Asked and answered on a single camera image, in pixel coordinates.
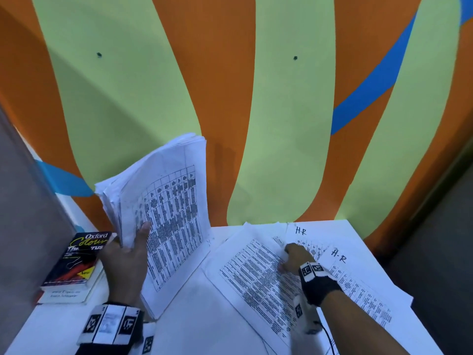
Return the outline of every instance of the forearm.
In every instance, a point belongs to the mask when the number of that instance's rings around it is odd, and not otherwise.
[[[328,293],[320,307],[340,355],[409,355],[343,292]]]

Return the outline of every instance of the black cable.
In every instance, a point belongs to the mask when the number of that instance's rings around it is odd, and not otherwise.
[[[332,354],[335,355],[334,346],[332,345],[332,341],[333,341],[333,340],[330,339],[330,336],[328,335],[328,332],[327,332],[327,330],[325,329],[325,327],[324,327],[324,326],[322,325],[322,323],[319,322],[319,321],[314,321],[314,324],[320,325],[320,326],[322,327],[322,329],[325,331],[325,334],[327,335],[327,338],[328,338],[328,342],[330,343],[330,347],[332,348]]]

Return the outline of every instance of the wristband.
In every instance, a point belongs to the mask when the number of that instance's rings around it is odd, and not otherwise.
[[[317,262],[306,262],[299,268],[300,282],[307,302],[320,306],[329,292],[340,290],[337,281]]]
[[[142,338],[144,313],[125,305],[97,305],[77,340],[80,344],[129,345]]]

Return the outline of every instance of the white desk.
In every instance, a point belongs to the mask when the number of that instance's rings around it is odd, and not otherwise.
[[[347,240],[358,237],[344,220],[311,222],[311,226],[325,233],[344,234]],[[212,228],[215,238],[212,249],[216,249],[239,228]],[[363,256],[371,257],[373,266],[379,266],[367,248]],[[105,277],[102,277],[86,305],[36,306],[6,355],[74,354],[76,340],[92,308],[105,302],[107,297],[108,286]],[[410,327],[418,332],[419,342],[424,342],[424,339],[429,342],[426,353],[432,354],[430,349],[438,349],[435,343],[413,312],[410,319]],[[152,351],[155,355],[266,353],[259,335],[207,280],[200,268],[192,274],[158,320]]]

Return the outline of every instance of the painted wall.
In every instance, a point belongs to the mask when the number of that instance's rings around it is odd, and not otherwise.
[[[473,134],[472,17],[473,0],[0,0],[0,104],[98,229],[94,184],[195,132],[212,226],[346,218],[382,252]]]

